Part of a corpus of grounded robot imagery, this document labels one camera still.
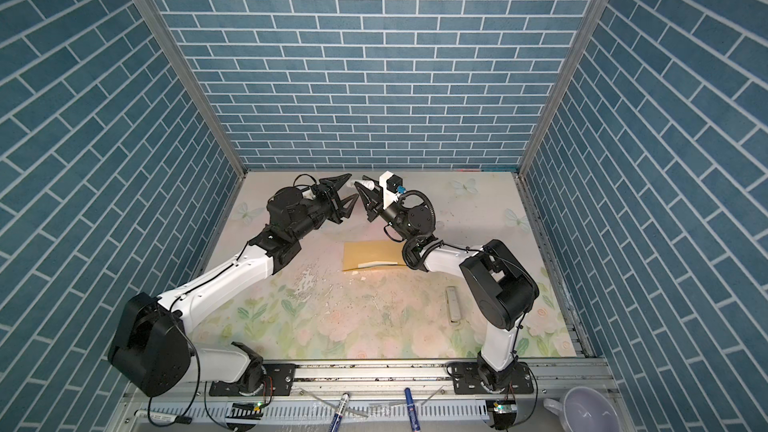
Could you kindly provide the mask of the brown kraft envelope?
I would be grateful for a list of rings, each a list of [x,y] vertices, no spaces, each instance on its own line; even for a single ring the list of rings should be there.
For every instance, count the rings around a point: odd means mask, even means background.
[[[346,242],[342,270],[353,272],[384,267],[404,267],[402,245],[390,240]]]

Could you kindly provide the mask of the white glue stick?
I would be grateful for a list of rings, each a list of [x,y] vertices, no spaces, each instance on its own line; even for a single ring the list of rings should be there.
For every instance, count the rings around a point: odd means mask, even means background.
[[[364,187],[366,187],[368,189],[373,189],[374,186],[375,186],[375,182],[373,180],[371,180],[371,179],[357,180],[357,183],[363,185]]]

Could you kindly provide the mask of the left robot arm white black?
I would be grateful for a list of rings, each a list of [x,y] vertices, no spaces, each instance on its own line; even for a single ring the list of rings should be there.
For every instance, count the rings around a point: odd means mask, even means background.
[[[241,342],[196,345],[189,334],[242,290],[288,265],[310,232],[349,218],[357,197],[339,192],[350,178],[342,174],[278,190],[266,203],[268,223],[234,257],[158,296],[132,297],[120,316],[109,363],[149,398],[181,382],[220,382],[238,395],[260,393],[266,374],[261,355]]]

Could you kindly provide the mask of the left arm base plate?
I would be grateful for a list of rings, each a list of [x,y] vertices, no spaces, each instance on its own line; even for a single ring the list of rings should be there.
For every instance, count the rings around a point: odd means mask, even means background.
[[[208,392],[213,397],[289,396],[296,369],[293,363],[264,363],[247,370],[235,383],[214,381]]]

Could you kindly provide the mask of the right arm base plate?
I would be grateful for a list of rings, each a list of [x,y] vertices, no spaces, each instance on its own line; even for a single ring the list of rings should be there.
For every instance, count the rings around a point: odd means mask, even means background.
[[[446,371],[457,395],[531,394],[535,389],[525,362],[514,361],[503,371],[495,371],[480,358],[475,362],[449,362]]]

